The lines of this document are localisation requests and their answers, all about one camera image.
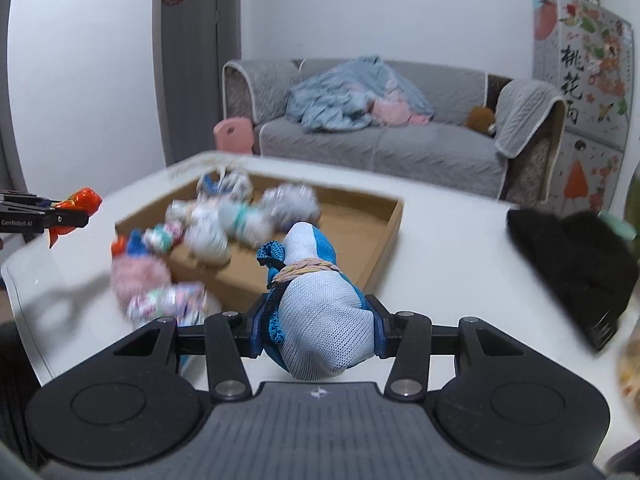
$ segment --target door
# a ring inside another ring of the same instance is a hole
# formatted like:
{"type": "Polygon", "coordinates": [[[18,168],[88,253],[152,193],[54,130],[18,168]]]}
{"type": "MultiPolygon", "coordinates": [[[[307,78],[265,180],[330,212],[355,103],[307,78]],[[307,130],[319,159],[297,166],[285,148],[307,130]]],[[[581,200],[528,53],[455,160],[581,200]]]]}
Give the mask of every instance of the door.
{"type": "Polygon", "coordinates": [[[217,0],[162,0],[162,75],[174,162],[215,147],[221,118],[217,0]]]}

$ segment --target pink cloth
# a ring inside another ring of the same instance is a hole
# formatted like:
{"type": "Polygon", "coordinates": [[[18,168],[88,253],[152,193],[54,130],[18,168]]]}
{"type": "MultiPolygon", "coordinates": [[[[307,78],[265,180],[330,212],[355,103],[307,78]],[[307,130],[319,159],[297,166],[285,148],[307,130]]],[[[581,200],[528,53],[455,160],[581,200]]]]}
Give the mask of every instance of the pink cloth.
{"type": "Polygon", "coordinates": [[[398,82],[390,80],[386,86],[386,95],[377,98],[371,109],[374,120],[385,126],[403,126],[404,124],[429,124],[429,117],[415,114],[398,88],[398,82]]]}

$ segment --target gray door frame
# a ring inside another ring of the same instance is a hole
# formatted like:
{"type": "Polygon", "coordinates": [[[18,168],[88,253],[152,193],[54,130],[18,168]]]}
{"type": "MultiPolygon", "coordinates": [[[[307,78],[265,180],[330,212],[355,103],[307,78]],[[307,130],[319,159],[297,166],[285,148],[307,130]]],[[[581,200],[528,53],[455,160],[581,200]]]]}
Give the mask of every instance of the gray door frame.
{"type": "MultiPolygon", "coordinates": [[[[218,111],[222,118],[222,67],[230,59],[237,59],[241,53],[240,0],[216,0],[216,61],[218,77],[218,111]]],[[[171,148],[169,123],[167,118],[164,76],[162,73],[162,0],[152,1],[152,47],[156,102],[164,160],[168,166],[175,162],[171,148]]]]}
{"type": "Polygon", "coordinates": [[[18,147],[15,143],[14,123],[9,103],[9,81],[7,75],[7,39],[9,32],[9,9],[11,0],[0,0],[0,179],[7,181],[1,187],[26,192],[18,147]]]}

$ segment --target pink fluffy toy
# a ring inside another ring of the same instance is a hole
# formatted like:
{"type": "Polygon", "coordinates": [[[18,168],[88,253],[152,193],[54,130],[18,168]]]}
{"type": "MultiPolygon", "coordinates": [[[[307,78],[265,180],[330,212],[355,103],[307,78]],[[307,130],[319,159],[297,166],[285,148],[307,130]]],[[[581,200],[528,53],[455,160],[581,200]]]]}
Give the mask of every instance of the pink fluffy toy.
{"type": "Polygon", "coordinates": [[[126,307],[131,298],[171,285],[171,273],[156,256],[118,256],[111,263],[111,288],[126,307]]]}

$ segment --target pink chair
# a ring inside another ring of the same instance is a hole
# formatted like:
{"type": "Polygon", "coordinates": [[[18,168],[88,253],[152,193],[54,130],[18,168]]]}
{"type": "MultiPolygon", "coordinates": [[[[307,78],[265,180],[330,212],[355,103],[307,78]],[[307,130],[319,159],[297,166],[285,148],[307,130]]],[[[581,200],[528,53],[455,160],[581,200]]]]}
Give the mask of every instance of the pink chair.
{"type": "Polygon", "coordinates": [[[253,153],[254,125],[246,117],[229,117],[213,128],[216,149],[221,152],[253,153]]]}

